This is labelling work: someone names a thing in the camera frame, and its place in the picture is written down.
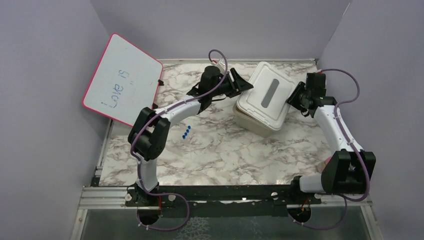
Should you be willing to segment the beige plastic bin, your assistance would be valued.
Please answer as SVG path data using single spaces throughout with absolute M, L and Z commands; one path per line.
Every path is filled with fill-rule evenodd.
M 236 104 L 232 107 L 232 111 L 234 113 L 234 120 L 239 127 L 248 130 L 260 137 L 268 138 L 281 130 L 271 129 L 269 126 L 245 114 L 237 107 Z

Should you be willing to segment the white plastic bin lid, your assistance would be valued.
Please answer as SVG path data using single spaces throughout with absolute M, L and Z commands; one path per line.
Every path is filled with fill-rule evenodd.
M 240 95 L 237 107 L 269 128 L 279 130 L 290 108 L 286 100 L 297 83 L 265 61 L 257 65 L 248 82 L 253 88 Z

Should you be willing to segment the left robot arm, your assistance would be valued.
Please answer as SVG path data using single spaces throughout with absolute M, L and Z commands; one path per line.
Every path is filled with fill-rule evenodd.
M 253 87 L 234 68 L 222 71 L 210 65 L 183 99 L 167 107 L 145 107 L 140 111 L 127 139 L 131 144 L 130 154 L 137 160 L 138 199 L 144 205 L 152 205 L 157 200 L 157 159 L 165 149 L 170 129 L 184 119 L 202 113 L 214 97 L 233 98 Z

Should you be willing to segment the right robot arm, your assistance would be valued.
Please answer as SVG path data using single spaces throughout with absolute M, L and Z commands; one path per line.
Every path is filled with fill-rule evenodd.
M 288 190 L 289 199 L 300 204 L 312 193 L 339 195 L 351 202 L 365 200 L 376 156 L 364 150 L 349 131 L 340 112 L 343 103 L 327 95 L 325 71 L 307 73 L 286 103 L 315 119 L 332 151 L 321 173 L 295 178 L 298 184 Z

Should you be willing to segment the pink capped bottle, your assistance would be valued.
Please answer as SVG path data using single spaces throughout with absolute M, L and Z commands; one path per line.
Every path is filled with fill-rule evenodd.
M 317 165 L 317 167 L 316 167 L 316 169 L 317 169 L 317 171 L 319 172 L 319 173 L 322 173 L 323 172 L 323 170 L 325 169 L 325 167 L 327 166 L 327 164 L 329 163 L 329 161 L 331 160 L 331 156 L 330 157 L 328 157 L 326 160 L 324 160 L 324 161 L 322 161 L 322 162 L 320 162 L 318 165 Z

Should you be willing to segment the pink framed whiteboard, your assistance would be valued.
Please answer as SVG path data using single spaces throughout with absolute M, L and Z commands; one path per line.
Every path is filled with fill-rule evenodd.
M 164 66 L 121 35 L 113 33 L 82 98 L 82 105 L 133 126 L 152 107 Z

